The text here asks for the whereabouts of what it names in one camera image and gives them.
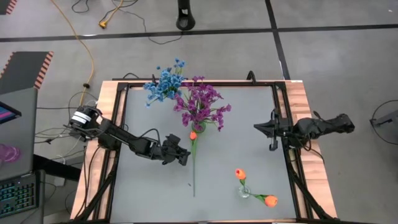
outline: wooden table edge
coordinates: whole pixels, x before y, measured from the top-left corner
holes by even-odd
[[[103,112],[103,116],[105,118],[111,119],[116,92],[118,83],[140,83],[142,80],[122,80],[122,81],[104,81],[101,86],[101,91],[98,97],[97,107]],[[252,82],[251,80],[206,80],[205,82]],[[304,89],[303,81],[301,80],[258,80],[258,82],[285,82],[287,88],[287,94],[289,99],[290,110],[292,112],[292,116],[294,119],[294,123],[297,122],[298,119],[311,117],[311,111],[308,105],[307,95]],[[283,105],[283,99],[279,96],[279,100],[281,105]],[[116,118],[116,124],[120,124],[121,122],[121,112],[123,111],[124,103],[121,102],[118,108],[118,116]],[[319,145],[316,141],[312,141],[314,150],[317,150],[320,153]],[[97,141],[90,141],[87,145],[86,150],[86,171],[88,172],[88,164],[93,157],[93,154],[97,148]],[[98,190],[98,185],[100,181],[100,174],[104,161],[104,149],[99,149],[95,158],[93,159],[93,164],[91,167],[90,181],[89,181],[89,191],[87,196],[87,203],[91,201],[96,191]],[[331,196],[330,187],[328,183],[328,179],[326,176],[325,166],[322,163],[322,160],[318,158],[316,155],[311,152],[302,151],[301,158],[303,160],[303,169],[305,174],[305,179],[307,183],[307,188],[313,194],[314,198],[317,202],[325,209],[325,211],[336,217],[336,210],[333,203],[333,198]],[[113,159],[109,160],[108,164],[108,173],[113,164]],[[305,213],[305,204],[303,195],[300,190],[296,186],[298,205],[300,208],[300,213],[302,218],[306,218],[307,214]],[[108,202],[109,188],[104,193],[103,198],[101,200],[101,207],[99,210],[99,218],[105,218],[106,215],[106,204]],[[85,197],[85,179],[84,179],[84,171],[82,169],[80,180],[78,183],[78,188],[76,190],[75,201],[73,204],[72,212],[70,218],[73,219],[76,217],[81,205],[84,201]]]

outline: keyboard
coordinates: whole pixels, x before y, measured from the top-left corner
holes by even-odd
[[[40,177],[28,174],[0,182],[0,218],[39,206]]]

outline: yellow plug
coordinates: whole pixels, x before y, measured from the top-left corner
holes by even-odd
[[[105,29],[105,28],[106,28],[106,22],[100,22],[100,23],[99,23],[99,26],[100,26],[102,29]]]

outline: orange tulip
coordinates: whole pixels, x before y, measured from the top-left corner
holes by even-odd
[[[278,198],[273,195],[268,195],[268,196],[266,196],[266,199],[264,200],[264,202],[266,203],[266,205],[268,207],[275,207],[276,204],[278,203]]]
[[[189,136],[189,138],[193,141],[198,137],[198,135],[196,134],[196,132],[191,131],[191,135]]]
[[[236,178],[238,178],[239,180],[244,180],[246,178],[246,174],[244,173],[244,171],[242,169],[236,169],[235,175],[236,175]]]

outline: purple object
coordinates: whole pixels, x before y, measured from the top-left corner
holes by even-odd
[[[0,160],[4,162],[15,162],[21,155],[21,151],[12,146],[0,144]]]

